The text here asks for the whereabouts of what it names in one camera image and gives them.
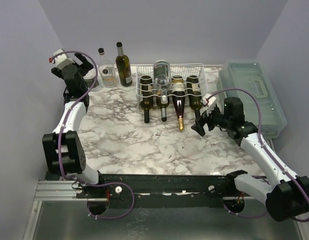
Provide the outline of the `dark green wine bottle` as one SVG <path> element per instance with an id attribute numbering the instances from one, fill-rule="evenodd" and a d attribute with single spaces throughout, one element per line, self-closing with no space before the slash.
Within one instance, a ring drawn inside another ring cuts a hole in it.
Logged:
<path id="1" fill-rule="evenodd" d="M 121 42 L 117 42 L 116 47 L 118 55 L 115 59 L 115 62 L 118 70 L 119 80 L 122 86 L 129 87 L 133 83 L 130 60 L 128 56 L 125 55 L 123 44 Z"/>

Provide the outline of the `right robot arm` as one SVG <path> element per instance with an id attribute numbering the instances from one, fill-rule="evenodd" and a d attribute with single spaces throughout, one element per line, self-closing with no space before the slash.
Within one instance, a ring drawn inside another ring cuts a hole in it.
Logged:
<path id="1" fill-rule="evenodd" d="M 309 178 L 298 176 L 270 149 L 258 128 L 245 120 L 242 101 L 238 97 L 226 98 L 223 112 L 218 100 L 210 94 L 203 97 L 202 103 L 208 108 L 191 128 L 201 136 L 205 135 L 205 125 L 209 131 L 224 130 L 252 157 L 267 178 L 267 182 L 263 182 L 244 170 L 234 171 L 226 175 L 225 192 L 230 196 L 240 192 L 250 195 L 264 204 L 277 222 L 309 213 Z"/>

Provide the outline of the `clear bottle dark label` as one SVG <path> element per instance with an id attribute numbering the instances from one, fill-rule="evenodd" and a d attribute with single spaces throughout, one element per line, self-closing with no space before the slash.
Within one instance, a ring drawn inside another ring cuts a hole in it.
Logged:
<path id="1" fill-rule="evenodd" d="M 158 60 L 153 64 L 154 85 L 160 93 L 162 104 L 168 102 L 168 90 L 171 88 L 171 68 L 166 60 Z"/>

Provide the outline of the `clear bottle white label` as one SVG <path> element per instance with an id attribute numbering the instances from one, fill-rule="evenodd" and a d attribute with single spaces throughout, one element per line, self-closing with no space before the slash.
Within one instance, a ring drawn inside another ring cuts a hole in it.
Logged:
<path id="1" fill-rule="evenodd" d="M 106 58 L 105 50 L 100 47 L 98 49 L 99 64 L 98 72 L 105 87 L 113 88 L 117 85 L 116 71 L 114 64 Z"/>

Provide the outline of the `clear bottle green label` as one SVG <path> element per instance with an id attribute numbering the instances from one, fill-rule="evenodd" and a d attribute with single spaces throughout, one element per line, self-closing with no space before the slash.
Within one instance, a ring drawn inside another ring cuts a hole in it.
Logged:
<path id="1" fill-rule="evenodd" d="M 95 69 L 91 69 L 89 72 L 87 72 L 87 74 L 83 77 L 84 81 L 87 84 L 87 87 L 90 88 L 95 80 L 95 76 L 96 76 L 96 70 Z M 100 88 L 100 84 L 99 81 L 97 80 L 95 85 L 93 86 L 93 88 L 91 89 L 92 92 L 97 91 Z"/>

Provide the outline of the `green bottle black neck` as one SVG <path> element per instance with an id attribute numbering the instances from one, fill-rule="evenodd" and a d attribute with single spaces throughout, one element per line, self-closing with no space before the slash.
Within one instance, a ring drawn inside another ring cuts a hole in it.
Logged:
<path id="1" fill-rule="evenodd" d="M 144 123 L 148 124 L 150 122 L 150 109 L 153 107 L 153 80 L 149 75 L 143 75 L 140 78 L 141 95 L 142 100 L 140 102 L 140 107 L 144 112 Z"/>

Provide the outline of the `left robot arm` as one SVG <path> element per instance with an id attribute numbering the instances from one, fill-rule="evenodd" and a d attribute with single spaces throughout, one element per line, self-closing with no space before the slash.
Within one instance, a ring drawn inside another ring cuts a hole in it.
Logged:
<path id="1" fill-rule="evenodd" d="M 102 175 L 88 166 L 78 130 L 86 115 L 89 104 L 88 86 L 84 76 L 97 65 L 88 55 L 74 51 L 81 63 L 68 56 L 69 52 L 58 49 L 49 58 L 55 66 L 51 73 L 65 82 L 63 92 L 64 112 L 52 133 L 42 137 L 42 145 L 48 171 L 65 179 L 76 180 L 88 185 L 88 192 L 95 198 L 101 197 L 106 190 Z"/>

